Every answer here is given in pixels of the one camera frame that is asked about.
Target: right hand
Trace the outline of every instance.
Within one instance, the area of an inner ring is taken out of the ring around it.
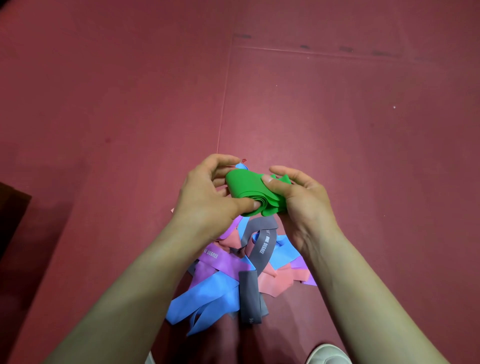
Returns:
[[[288,213],[278,216],[293,246],[305,256],[319,244],[341,233],[325,187],[305,173],[284,166],[271,166],[278,176],[288,175],[288,184],[264,174],[262,181],[272,192],[284,196]]]

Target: green resistance band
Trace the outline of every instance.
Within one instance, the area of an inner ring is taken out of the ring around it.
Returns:
[[[255,211],[243,214],[242,216],[253,216],[259,212],[262,213],[262,216],[270,216],[277,212],[286,211],[287,203],[285,198],[265,187],[261,179],[262,176],[263,174],[258,174],[251,170],[232,170],[225,176],[232,197],[249,197],[259,201],[261,204]],[[291,183],[287,175],[279,178],[279,180],[285,183]]]

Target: left hand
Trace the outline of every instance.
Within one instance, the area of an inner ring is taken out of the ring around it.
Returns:
[[[212,154],[191,170],[183,186],[173,212],[172,224],[193,233],[195,244],[202,249],[224,233],[233,220],[241,214],[260,207],[251,198],[229,198],[225,176],[240,159],[225,154]]]

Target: forearm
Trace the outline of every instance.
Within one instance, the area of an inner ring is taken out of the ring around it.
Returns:
[[[194,259],[167,227],[102,295],[46,363],[143,363]]]
[[[341,232],[307,249],[307,264],[359,363],[447,363]]]

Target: white shoe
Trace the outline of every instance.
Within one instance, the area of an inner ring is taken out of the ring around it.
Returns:
[[[339,347],[322,344],[312,351],[305,364],[352,364],[352,361]]]

